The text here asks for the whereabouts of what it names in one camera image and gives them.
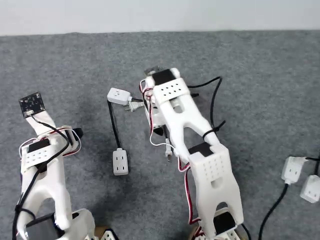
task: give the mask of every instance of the power plug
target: power plug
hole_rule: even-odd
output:
[[[130,112],[134,112],[135,110],[137,110],[138,108],[144,107],[145,103],[139,102],[139,101],[129,101],[128,103],[128,108],[125,109],[125,111],[130,111]]]
[[[281,178],[286,184],[294,184],[299,180],[302,167],[306,161],[305,157],[294,156],[290,156],[285,160]]]
[[[132,99],[130,92],[114,87],[108,92],[107,98],[109,102],[120,105],[127,105]]]
[[[122,148],[113,151],[113,174],[116,176],[129,174],[127,152]]]
[[[171,150],[171,146],[169,146],[170,144],[170,140],[168,138],[165,139],[165,156],[168,158],[168,161],[171,160],[171,156],[172,156],[172,150]]]
[[[302,187],[300,197],[312,204],[318,202],[320,197],[320,177],[317,175],[308,176]]]

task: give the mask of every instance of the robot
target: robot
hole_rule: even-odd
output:
[[[19,100],[22,114],[37,137],[24,142],[21,156],[21,197],[15,207],[12,240],[99,240],[94,236],[95,221],[91,212],[72,212],[66,188],[64,158],[81,149],[81,128],[56,125],[45,109],[40,93]],[[55,212],[36,218],[45,199],[52,198]],[[116,240],[111,229],[103,240]]]
[[[147,70],[146,74],[139,89],[150,126],[149,140],[154,146],[172,148],[178,159],[179,171],[185,172],[188,223],[199,224],[194,237],[200,239],[205,236],[203,239],[207,240],[239,238],[234,230],[243,223],[244,215],[228,149],[219,142],[216,130],[199,112],[178,69],[153,68]],[[170,143],[154,144],[152,134],[161,132],[159,129],[162,127],[168,129]],[[187,149],[184,141],[186,127],[202,136],[203,143]],[[195,219],[192,219],[188,170],[192,171],[196,186],[198,217]],[[220,203],[226,203],[227,206],[217,209]]]

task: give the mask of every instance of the white power outlet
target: white power outlet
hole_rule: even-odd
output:
[[[113,151],[113,174],[116,176],[129,174],[127,152],[122,148]]]
[[[317,175],[308,176],[302,187],[300,197],[312,204],[318,202],[320,198],[320,177]]]
[[[107,95],[108,101],[115,104],[127,105],[132,97],[130,92],[112,87]]]
[[[305,157],[294,156],[290,156],[285,160],[281,174],[281,178],[285,183],[294,184],[299,180],[302,167],[306,161]]]

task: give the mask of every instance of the white wall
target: white wall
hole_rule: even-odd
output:
[[[320,29],[320,0],[0,0],[0,35]]]

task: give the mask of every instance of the gray carpet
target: gray carpet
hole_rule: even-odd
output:
[[[82,127],[81,153],[65,160],[72,208],[89,209],[98,226],[114,228],[121,240],[183,240],[191,227],[183,174],[167,162],[164,147],[148,141],[142,109],[114,105],[119,138],[130,174],[114,176],[116,141],[107,106],[111,87],[139,97],[144,69],[176,67],[188,84],[222,75],[215,121],[229,148],[240,186],[244,219],[257,239],[259,226],[279,197],[286,157],[316,157],[320,149],[320,31],[153,32],[0,37],[0,226],[9,239],[20,195],[18,147],[35,135],[18,99],[40,91],[57,126]],[[215,83],[195,89],[209,119]],[[189,146],[198,144],[200,137]],[[155,137],[155,142],[163,141]],[[314,163],[303,168],[264,230],[264,239],[314,239],[319,204],[300,198]],[[41,213],[53,209],[47,201]]]

